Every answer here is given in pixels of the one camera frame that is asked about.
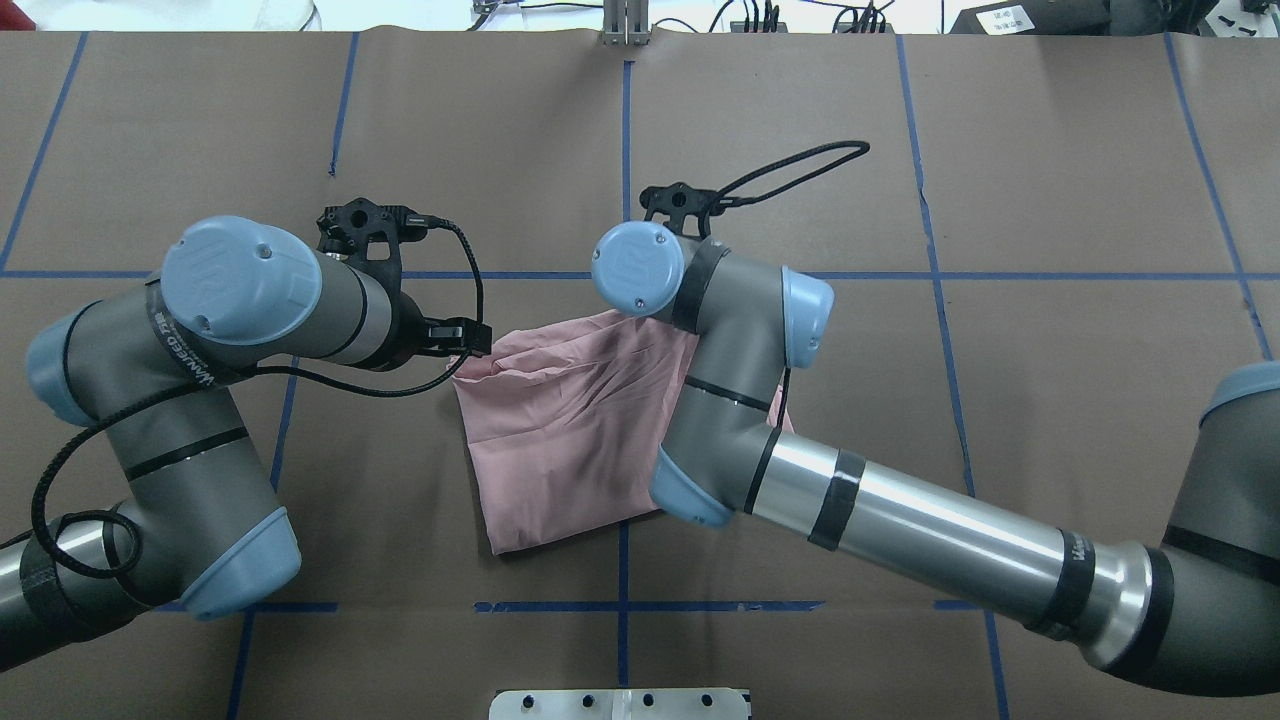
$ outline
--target metal bracket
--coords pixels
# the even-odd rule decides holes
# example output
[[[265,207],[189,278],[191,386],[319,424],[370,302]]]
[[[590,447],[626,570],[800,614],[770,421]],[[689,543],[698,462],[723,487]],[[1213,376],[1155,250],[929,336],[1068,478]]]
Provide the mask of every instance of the metal bracket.
[[[604,0],[604,45],[649,45],[649,0]]]
[[[751,720],[751,693],[733,688],[506,691],[489,720]]]

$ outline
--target white label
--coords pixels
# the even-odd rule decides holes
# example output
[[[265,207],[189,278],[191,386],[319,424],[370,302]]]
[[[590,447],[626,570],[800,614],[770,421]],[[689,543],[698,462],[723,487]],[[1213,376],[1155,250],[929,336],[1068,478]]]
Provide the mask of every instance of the white label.
[[[987,10],[986,13],[978,13],[975,17],[982,23],[982,29],[987,31],[987,35],[1012,35],[1015,32],[1036,29],[1036,24],[1027,15],[1027,10],[1021,5]]]

